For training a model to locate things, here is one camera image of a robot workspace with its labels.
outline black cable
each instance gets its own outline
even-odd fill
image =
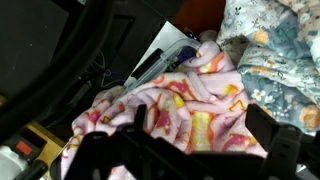
[[[53,64],[0,109],[0,144],[59,102],[102,47],[109,32],[113,0],[88,0],[80,20]]]

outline pink blanket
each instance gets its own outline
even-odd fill
[[[118,125],[134,120],[140,104],[148,106],[145,131],[181,151],[246,151],[266,156],[244,125],[249,100],[227,53],[207,41],[197,58],[178,71],[162,74],[122,98],[117,98],[122,87],[98,94],[92,107],[72,124],[74,135],[63,152],[62,176],[85,134],[112,135]],[[134,178],[122,166],[114,168],[109,179]]]

